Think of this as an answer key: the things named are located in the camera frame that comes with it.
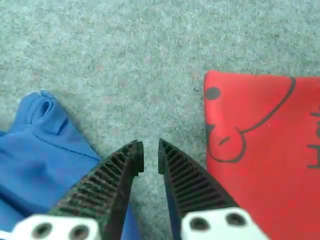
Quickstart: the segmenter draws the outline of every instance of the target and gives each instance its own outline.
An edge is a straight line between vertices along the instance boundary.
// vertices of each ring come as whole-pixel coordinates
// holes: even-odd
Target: red bag
[[[273,240],[320,239],[320,77],[209,71],[207,170]]]

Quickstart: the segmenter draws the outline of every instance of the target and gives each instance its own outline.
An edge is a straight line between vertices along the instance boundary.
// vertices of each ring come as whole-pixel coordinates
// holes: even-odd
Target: floor
[[[0,0],[0,129],[52,92],[106,157],[143,141],[131,203],[144,239],[172,239],[158,141],[204,164],[207,70],[320,75],[318,0]]]

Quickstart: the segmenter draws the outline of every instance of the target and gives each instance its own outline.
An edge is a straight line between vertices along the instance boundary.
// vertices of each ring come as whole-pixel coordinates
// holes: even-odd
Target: blue fabric
[[[24,97],[11,128],[0,131],[0,229],[47,213],[99,161],[53,95]]]

